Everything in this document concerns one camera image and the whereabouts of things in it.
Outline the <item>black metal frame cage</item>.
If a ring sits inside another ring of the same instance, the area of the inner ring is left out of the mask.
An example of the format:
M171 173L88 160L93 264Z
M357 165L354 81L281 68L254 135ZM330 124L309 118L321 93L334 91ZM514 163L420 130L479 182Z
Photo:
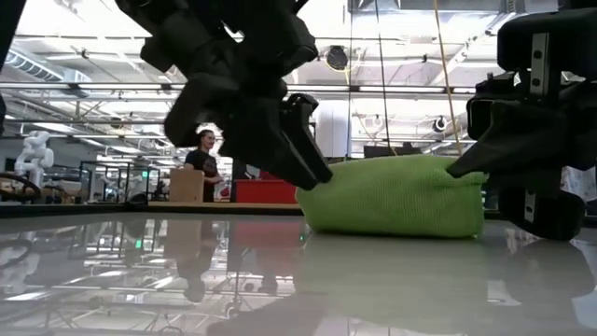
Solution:
M78 178L84 203L125 203L141 192L150 201L160 182L160 170L130 161L82 161Z

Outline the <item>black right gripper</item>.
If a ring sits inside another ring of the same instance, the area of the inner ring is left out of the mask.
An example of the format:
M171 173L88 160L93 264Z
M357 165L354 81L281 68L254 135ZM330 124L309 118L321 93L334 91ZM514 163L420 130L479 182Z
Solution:
M597 6L563 6L505 24L498 62L515 73L475 86L466 103L467 132L476 143L448 168L514 175L500 209L526 231L568 241L597 197Z

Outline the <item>cardboard box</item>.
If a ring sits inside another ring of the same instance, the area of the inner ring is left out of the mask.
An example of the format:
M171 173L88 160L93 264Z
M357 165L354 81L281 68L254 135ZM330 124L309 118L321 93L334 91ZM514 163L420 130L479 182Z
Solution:
M203 171L173 169L170 172L169 199L173 203L202 203L203 185Z

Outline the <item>black monitor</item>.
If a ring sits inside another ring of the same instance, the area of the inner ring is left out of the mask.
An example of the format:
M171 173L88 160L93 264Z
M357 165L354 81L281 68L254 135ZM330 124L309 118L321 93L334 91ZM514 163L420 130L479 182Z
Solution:
M388 146L364 146L364 157L377 158L388 156L408 156L422 154L419 147L388 147Z

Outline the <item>green towel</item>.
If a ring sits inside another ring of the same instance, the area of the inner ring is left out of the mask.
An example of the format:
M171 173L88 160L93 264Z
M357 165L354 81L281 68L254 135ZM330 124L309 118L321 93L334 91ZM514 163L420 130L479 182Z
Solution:
M429 155L343 161L332 179L296 200L313 231L470 238L482 232L483 173L454 178L453 158Z

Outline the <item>black table frame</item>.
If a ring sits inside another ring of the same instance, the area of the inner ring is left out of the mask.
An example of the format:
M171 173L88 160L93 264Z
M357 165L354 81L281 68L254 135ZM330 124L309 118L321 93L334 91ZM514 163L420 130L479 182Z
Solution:
M241 216L302 216L301 210L284 209L221 209L195 207L133 206L110 204L33 204L0 206L0 232L60 227L70 216L108 216L116 213L206 214Z

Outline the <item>person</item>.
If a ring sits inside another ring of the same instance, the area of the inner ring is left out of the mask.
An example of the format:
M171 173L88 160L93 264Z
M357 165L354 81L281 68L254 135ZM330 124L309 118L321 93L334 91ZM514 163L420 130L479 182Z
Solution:
M200 144L186 155L184 168L203 172L203 201L212 203L215 197L215 186L223 181L223 177L217 170L216 159L210 154L210 150L215 145L215 134L211 130L202 130L199 132L199 137Z

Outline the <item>white robot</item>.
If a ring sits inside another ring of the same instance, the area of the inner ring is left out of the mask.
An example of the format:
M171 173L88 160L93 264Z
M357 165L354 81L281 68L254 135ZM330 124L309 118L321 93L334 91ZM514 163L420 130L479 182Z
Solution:
M21 154L15 161L15 174L26 176L37 187L42 186L47 168L54 164L54 151L48 147L49 132L31 131L23 140Z

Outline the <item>tan wooden board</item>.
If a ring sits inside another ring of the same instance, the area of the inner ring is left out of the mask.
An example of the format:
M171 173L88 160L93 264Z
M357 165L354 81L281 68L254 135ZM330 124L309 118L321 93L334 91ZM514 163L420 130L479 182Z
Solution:
M161 207L195 207L221 209L284 209L300 210L297 203L192 203L192 202L149 202L149 206Z

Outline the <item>black hoop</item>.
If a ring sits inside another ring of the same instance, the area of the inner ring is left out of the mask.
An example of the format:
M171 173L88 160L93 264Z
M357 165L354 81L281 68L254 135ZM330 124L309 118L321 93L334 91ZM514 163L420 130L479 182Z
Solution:
M5 189L2 189L0 187L0 197L3 200L16 201L16 202L32 202L41 197L40 187L38 187L35 183L28 180L27 178L24 178L19 175L13 175L10 173L0 173L0 179L7 179L10 181L20 182L23 184L24 189L31 189L33 191L32 194L27 194L26 192L16 193L16 192L6 191Z

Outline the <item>red bin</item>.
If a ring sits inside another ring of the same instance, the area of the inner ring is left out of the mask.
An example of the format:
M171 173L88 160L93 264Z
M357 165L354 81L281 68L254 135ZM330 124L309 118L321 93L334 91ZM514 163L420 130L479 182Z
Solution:
M283 180L237 180L237 203L296 203L296 188Z

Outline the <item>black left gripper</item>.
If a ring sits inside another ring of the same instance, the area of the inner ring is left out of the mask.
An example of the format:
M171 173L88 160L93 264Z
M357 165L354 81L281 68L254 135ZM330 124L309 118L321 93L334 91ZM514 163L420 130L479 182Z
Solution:
M310 117L319 102L286 96L283 78L317 58L315 38L298 12L307 0L115 0L149 36L140 57L187 79L164 121L176 147L200 143L214 123L219 154L305 190L333 176Z

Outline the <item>white pillar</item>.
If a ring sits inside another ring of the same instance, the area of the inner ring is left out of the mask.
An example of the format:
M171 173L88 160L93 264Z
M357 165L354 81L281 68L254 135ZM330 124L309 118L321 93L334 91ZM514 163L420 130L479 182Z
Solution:
M315 141L324 157L348 154L350 112L348 101L322 101L314 111Z

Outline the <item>silver ceiling duct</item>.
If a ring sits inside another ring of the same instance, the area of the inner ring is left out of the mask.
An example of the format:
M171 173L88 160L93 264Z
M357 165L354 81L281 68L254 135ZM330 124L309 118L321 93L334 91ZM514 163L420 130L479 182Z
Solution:
M92 82L76 69L55 65L16 49L7 52L5 65L47 82Z

